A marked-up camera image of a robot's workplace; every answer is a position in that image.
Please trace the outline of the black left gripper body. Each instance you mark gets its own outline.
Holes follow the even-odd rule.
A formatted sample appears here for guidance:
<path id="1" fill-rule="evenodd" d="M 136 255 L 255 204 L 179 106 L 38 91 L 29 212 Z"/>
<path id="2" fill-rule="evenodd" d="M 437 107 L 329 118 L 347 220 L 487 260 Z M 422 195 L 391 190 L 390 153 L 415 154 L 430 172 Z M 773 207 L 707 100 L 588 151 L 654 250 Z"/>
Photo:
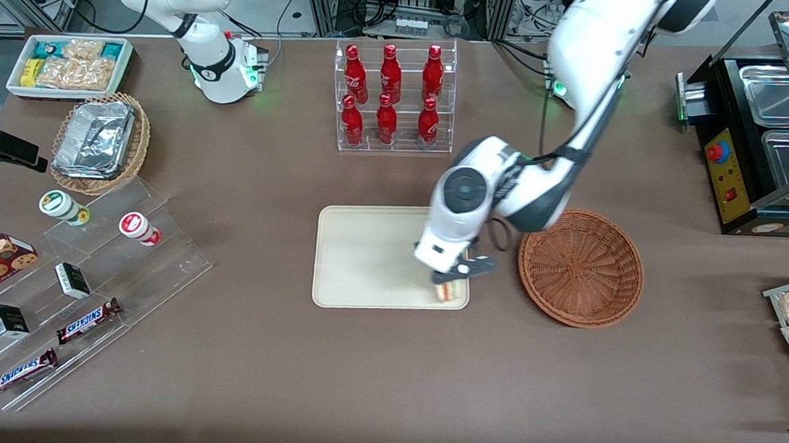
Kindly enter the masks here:
<path id="1" fill-rule="evenodd" d="M 464 270 L 465 268 L 467 268 L 466 260 L 468 258 L 474 258 L 476 256 L 477 257 L 479 256 L 479 239 L 478 239 L 478 237 L 475 237 L 469 243 L 469 245 L 467 247 L 465 247 L 465 250 L 463 250 L 461 252 L 460 257 L 457 260 L 457 263 L 455 263 L 455 267 L 461 267 L 461 269 Z"/>

